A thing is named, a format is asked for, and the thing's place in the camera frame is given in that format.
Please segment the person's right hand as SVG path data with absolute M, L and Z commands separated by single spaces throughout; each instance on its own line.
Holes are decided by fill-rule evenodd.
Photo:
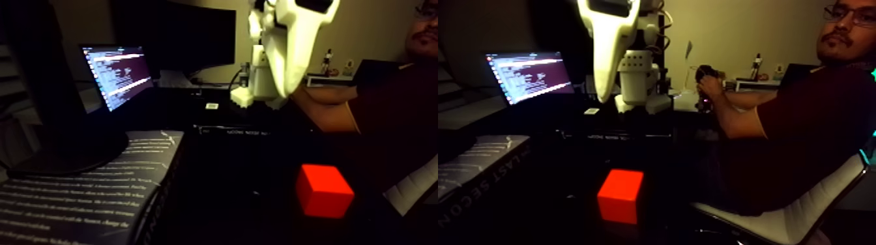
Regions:
M 723 102 L 726 99 L 723 94 L 722 82 L 718 77 L 705 75 L 697 82 L 697 87 L 703 99 L 713 103 Z

